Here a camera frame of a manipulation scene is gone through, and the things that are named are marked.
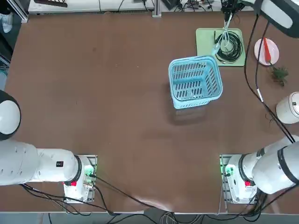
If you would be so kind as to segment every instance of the green mat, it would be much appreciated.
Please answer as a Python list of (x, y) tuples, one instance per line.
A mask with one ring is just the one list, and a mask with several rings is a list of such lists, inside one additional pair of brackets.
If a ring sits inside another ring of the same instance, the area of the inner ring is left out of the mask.
[[(242, 42), (243, 51), (241, 56), (234, 63), (222, 63), (216, 57), (215, 60), (219, 66), (244, 66), (245, 64), (245, 49), (244, 49), (244, 41), (242, 37), (242, 31), (240, 29), (228, 29), (229, 31), (237, 34)], [(196, 49), (197, 56), (206, 56), (211, 55), (212, 48), (214, 46), (214, 31), (216, 31), (216, 38), (223, 32), (221, 28), (198, 28), (195, 31), (196, 35)], [(224, 41), (221, 43), (221, 49), (224, 49)]]

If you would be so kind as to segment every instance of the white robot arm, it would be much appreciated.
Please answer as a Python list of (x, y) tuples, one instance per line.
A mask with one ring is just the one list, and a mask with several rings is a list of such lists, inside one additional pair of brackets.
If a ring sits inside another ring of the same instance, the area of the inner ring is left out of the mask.
[(64, 149), (41, 149), (9, 140), (20, 122), (16, 100), (0, 91), (0, 185), (63, 182), (66, 197), (86, 202), (93, 188), (89, 174), (94, 174), (88, 158)]
[(299, 38), (299, 0), (221, 0), (222, 11), (229, 13), (251, 6), (284, 34)]
[(225, 168), (233, 203), (247, 203), (259, 188), (276, 193), (298, 183), (299, 137), (287, 137), (255, 153), (233, 155)]

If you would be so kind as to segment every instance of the red object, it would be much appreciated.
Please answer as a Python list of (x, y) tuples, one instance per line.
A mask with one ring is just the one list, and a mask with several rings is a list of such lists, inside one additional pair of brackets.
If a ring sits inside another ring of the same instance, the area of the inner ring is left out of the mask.
[(268, 47), (267, 40), (266, 40), (265, 37), (263, 38), (263, 45), (265, 47), (265, 60), (266, 60), (266, 62), (270, 63), (271, 62), (271, 55), (270, 55), (269, 47)]
[(250, 181), (245, 181), (245, 186), (247, 187), (247, 186), (250, 186), (251, 184), (250, 184)]

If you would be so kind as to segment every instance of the plastic basket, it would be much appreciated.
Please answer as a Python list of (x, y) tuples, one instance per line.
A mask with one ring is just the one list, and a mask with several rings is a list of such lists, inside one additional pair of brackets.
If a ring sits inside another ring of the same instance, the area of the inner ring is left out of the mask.
[(219, 68), (211, 56), (173, 60), (168, 68), (168, 77), (176, 109), (205, 105), (222, 94)]

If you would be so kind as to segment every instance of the tabletop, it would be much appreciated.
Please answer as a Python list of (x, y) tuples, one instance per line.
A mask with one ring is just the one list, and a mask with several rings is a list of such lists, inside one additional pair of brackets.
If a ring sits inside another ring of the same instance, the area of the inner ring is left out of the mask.
[[(238, 16), (230, 27), (242, 31), (247, 47), (255, 15), (240, 12)], [(265, 24), (260, 18), (253, 43)], [(249, 91), (243, 67), (220, 67), (223, 94), (218, 100), (174, 109), (169, 63), (196, 55), (197, 28), (222, 26), (219, 12), (164, 13), (162, 18), (150, 13), (31, 16), (20, 29), (6, 85), (22, 112), (13, 138), (40, 148), (96, 154), (97, 175), (161, 209), (217, 213), (219, 155), (252, 153), (283, 138)], [(273, 26), (266, 36), (278, 45), (278, 66), (286, 66), (290, 73), (285, 87), (280, 87), (269, 69), (260, 66), (260, 90), (274, 109), (282, 98), (298, 91), (299, 45)], [(251, 84), (256, 65), (252, 49), (253, 45), (248, 58)], [(298, 125), (287, 127), (299, 133)], [(63, 195), (61, 183), (34, 186)], [(101, 183), (98, 186), (110, 210), (146, 209)], [(293, 205), (298, 196), (295, 189), (266, 212), (299, 214), (299, 207)], [(94, 203), (102, 205), (98, 195)], [(229, 205), (228, 211), (242, 208)], [(1, 187), (0, 211), (60, 210), (20, 186)], [(221, 212), (225, 212), (223, 202)]]

